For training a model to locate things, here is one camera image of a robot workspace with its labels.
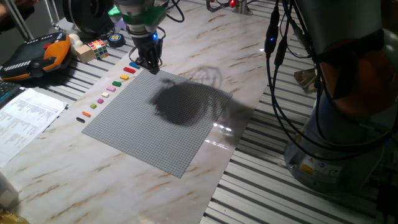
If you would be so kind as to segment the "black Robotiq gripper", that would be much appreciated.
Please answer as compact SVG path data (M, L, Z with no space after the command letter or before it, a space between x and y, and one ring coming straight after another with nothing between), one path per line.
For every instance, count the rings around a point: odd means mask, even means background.
M135 61L152 74L158 74L160 70L159 62L162 55L163 39L158 37L153 38L153 36L134 38L134 45L139 55Z

